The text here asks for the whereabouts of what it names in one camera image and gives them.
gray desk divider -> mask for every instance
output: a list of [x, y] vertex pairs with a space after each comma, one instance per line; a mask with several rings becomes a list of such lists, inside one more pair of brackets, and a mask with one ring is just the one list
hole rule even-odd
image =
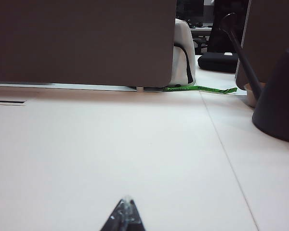
[[176, 0], [0, 0], [0, 83], [164, 87]]

office chair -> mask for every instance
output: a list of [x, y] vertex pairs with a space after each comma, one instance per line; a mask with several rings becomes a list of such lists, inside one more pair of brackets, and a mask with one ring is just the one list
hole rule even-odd
[[229, 13], [236, 13], [238, 18], [235, 33], [241, 42], [245, 26], [249, 0], [215, 0], [214, 22], [208, 41], [207, 53], [198, 59], [200, 68], [212, 71], [236, 72], [238, 56], [228, 37], [219, 29], [221, 20]]
[[208, 52], [236, 52], [229, 37], [219, 29], [220, 21], [229, 13], [237, 14], [235, 31], [242, 41], [249, 0], [215, 0], [214, 22], [208, 41]]
[[202, 54], [201, 49], [208, 47], [208, 41], [205, 36], [198, 36], [197, 38], [193, 38], [193, 42], [197, 44], [197, 47], [195, 47], [195, 54]]

computer monitor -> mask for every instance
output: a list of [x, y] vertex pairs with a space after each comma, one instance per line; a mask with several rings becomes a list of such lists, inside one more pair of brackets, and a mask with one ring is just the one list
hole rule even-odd
[[176, 17], [179, 19], [200, 22], [199, 18], [203, 17], [203, 11], [204, 0], [177, 0]]
[[184, 0], [183, 2], [187, 16], [203, 16], [204, 0]]

monitor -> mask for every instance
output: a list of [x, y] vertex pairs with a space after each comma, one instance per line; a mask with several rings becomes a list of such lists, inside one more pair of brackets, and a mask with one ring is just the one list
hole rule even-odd
[[184, 0], [184, 11], [188, 16], [203, 16], [204, 0]]

black cushion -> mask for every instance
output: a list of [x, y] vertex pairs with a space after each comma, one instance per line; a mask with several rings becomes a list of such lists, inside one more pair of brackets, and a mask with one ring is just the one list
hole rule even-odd
[[210, 71], [236, 72], [238, 55], [224, 55], [224, 53], [204, 53], [198, 58], [198, 65], [201, 69]]

